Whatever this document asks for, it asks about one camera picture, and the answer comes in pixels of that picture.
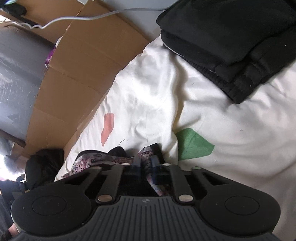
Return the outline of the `black crumpled garment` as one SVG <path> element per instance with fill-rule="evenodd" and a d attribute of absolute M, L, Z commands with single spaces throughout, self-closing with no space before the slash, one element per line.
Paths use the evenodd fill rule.
<path fill-rule="evenodd" d="M 1 181 L 1 195 L 7 206 L 27 191 L 52 183 L 64 162 L 64 150 L 41 149 L 26 162 L 25 172 L 15 180 Z"/>

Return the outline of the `folded black garment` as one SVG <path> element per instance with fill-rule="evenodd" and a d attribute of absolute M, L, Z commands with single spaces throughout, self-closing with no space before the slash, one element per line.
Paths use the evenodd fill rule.
<path fill-rule="evenodd" d="M 295 1 L 178 1 L 156 22 L 165 47 L 236 104 L 295 61 Z"/>

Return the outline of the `purple white plastic package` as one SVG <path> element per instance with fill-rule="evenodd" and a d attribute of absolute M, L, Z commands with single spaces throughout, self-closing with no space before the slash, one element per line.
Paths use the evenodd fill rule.
<path fill-rule="evenodd" d="M 56 48 L 54 47 L 54 48 L 51 50 L 51 52 L 48 54 L 47 58 L 46 58 L 46 61 L 45 61 L 45 67 L 46 67 L 46 69 L 49 68 L 49 63 L 50 63 L 50 61 L 51 61 L 51 59 L 52 59 L 52 57 L 53 57 L 53 54 L 54 54 L 55 50 L 56 50 Z"/>

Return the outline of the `bear print black garment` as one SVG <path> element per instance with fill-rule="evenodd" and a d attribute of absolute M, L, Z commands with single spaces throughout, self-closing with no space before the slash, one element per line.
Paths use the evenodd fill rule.
<path fill-rule="evenodd" d="M 156 194 L 158 196 L 167 196 L 168 192 L 164 185 L 157 185 L 152 178 L 152 156 L 157 156 L 160 164 L 165 163 L 163 154 L 157 143 L 144 147 L 134 157 L 128 157 L 126 151 L 120 146 L 111 149 L 108 153 L 97 150 L 86 150 L 78 154 L 70 171 L 62 175 L 61 178 L 72 176 L 94 166 L 100 166 L 102 169 L 108 170 L 114 165 L 139 163 L 143 169 L 144 177 Z"/>

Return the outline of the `grey plastic-wrapped bundle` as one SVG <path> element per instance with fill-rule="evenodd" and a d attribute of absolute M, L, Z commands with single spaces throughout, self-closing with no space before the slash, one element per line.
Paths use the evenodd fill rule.
<path fill-rule="evenodd" d="M 1 27 L 1 130 L 25 140 L 54 45 L 14 25 Z"/>

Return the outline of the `brown cardboard sheet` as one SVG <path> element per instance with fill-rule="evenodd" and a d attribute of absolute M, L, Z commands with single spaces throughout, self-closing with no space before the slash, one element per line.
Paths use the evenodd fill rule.
<path fill-rule="evenodd" d="M 34 33 L 57 44 L 30 119 L 23 156 L 41 149 L 69 153 L 116 75 L 149 39 L 122 14 L 62 21 Z"/>

